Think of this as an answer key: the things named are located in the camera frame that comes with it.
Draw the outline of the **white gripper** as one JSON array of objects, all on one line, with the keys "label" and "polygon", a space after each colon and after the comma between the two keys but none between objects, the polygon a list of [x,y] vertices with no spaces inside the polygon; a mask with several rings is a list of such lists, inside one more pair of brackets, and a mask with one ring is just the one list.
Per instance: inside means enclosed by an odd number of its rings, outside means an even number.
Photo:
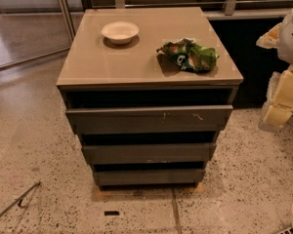
[{"label": "white gripper", "polygon": [[[280,27],[281,23],[275,25],[257,40],[256,45],[265,49],[276,49]],[[293,115],[291,112],[293,111],[293,64],[290,64],[282,73],[272,74],[267,90],[267,100],[263,104],[258,127],[262,131],[277,132]]]}]

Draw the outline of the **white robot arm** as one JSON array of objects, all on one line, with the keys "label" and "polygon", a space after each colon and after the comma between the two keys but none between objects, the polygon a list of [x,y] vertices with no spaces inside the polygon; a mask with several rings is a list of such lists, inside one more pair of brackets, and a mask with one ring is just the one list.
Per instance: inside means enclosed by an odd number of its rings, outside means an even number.
[{"label": "white robot arm", "polygon": [[276,49],[279,59],[289,64],[282,73],[274,72],[269,81],[267,101],[263,104],[259,128],[280,130],[293,115],[293,8],[284,20],[262,35],[256,45]]}]

